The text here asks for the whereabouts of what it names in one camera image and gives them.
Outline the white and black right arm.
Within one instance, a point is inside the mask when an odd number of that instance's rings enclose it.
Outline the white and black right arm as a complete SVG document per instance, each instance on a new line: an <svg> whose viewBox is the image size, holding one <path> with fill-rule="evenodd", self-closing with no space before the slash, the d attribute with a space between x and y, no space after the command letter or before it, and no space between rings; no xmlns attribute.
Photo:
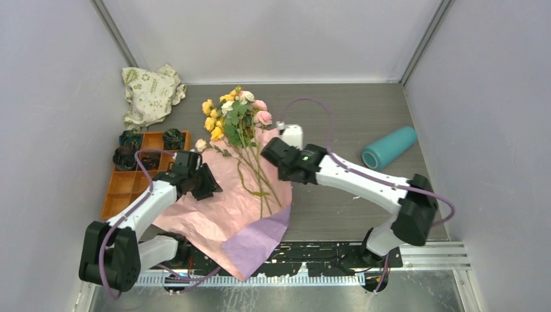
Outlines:
<svg viewBox="0 0 551 312"><path fill-rule="evenodd" d="M430 198L430 183L424 176L407 179L384 175L346 161L330 149L314 144L299 149L280 138L271 139L261 156L277 168L282 181L344 190L390 213L390 218L371 229L363 240L361 259L367 266L378 266L391 250L403 244L426 244L437 203Z"/></svg>

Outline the pink wrapping paper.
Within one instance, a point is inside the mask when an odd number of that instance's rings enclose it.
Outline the pink wrapping paper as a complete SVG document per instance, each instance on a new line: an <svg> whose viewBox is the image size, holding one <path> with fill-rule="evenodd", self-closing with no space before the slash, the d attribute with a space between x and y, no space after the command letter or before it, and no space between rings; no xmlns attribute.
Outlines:
<svg viewBox="0 0 551 312"><path fill-rule="evenodd" d="M276 129L265 131L261 139L262 148L278 135ZM191 194L187 194L157 217L154 225L167 232L185 236L197 249L233 274L237 270L222 244L251 223L269 216L259 216L259 199L242 188L233 159L226 159L213 149L205 150L201 155L222 192L201 201L196 201ZM275 206L275 214L291 206L292 187L290 182L278 179L277 168L262 156L261 164L283 205Z"/></svg>

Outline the teal cylindrical vase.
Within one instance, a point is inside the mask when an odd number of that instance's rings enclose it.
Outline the teal cylindrical vase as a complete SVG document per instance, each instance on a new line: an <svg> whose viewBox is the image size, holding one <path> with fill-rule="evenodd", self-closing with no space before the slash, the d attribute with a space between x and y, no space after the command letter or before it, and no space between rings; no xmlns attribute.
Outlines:
<svg viewBox="0 0 551 312"><path fill-rule="evenodd" d="M418 140L412 127L403 127L369 144L363 149L361 159L369 169L382 171L404 154Z"/></svg>

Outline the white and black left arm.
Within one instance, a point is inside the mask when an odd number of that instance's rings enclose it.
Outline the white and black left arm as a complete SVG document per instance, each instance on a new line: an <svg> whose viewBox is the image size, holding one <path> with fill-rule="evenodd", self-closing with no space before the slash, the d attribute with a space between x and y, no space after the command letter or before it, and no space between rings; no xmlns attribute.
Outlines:
<svg viewBox="0 0 551 312"><path fill-rule="evenodd" d="M140 152L135 153L147 187L122 212L88 225L78 269L80 280L102 285L109 294L122 293L133 288L144 270L189 264L188 241L181 234L164 232L144 242L139 240L180 197L191 194L197 201L205 200L222 188L200 153L180 149L165 154L172 158L172 164L166 171L151 175L140 160Z"/></svg>

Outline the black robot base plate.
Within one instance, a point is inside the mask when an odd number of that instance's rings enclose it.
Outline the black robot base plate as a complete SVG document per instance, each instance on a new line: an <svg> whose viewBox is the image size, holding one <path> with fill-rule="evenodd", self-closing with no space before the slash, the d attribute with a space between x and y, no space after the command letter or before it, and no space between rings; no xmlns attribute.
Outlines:
<svg viewBox="0 0 551 312"><path fill-rule="evenodd" d="M218 266L191 244L187 244L183 256L178 255L175 261L167 261L163 265L199 276L208 274ZM295 276L302 265L305 265L308 277L351 276L354 272L376 273L383 268L383 263L372 265L364 261L359 241L290 241L278 245L252 276Z"/></svg>

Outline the purple wrapping paper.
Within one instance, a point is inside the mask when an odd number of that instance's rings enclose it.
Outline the purple wrapping paper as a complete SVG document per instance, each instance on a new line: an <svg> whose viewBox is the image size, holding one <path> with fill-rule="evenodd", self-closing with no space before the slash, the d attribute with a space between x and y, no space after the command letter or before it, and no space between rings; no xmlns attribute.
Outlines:
<svg viewBox="0 0 551 312"><path fill-rule="evenodd" d="M291 206L251 223L222 244L236 268L233 276L246 280L253 275L281 243L289 226Z"/></svg>

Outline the artificial flower bouquet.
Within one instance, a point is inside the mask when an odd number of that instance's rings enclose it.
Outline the artificial flower bouquet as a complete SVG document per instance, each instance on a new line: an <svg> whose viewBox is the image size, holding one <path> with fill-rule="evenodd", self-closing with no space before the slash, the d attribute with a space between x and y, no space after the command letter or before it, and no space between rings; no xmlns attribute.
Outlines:
<svg viewBox="0 0 551 312"><path fill-rule="evenodd" d="M210 140L197 140L195 150L200 153L214 150L226 159L233 159L242 188L259 199L259 216L272 215L276 205L283 205L261 164L262 134L272 125L265 102L237 86L220 96L217 103L206 99L201 111L205 115L203 128L210 134Z"/></svg>

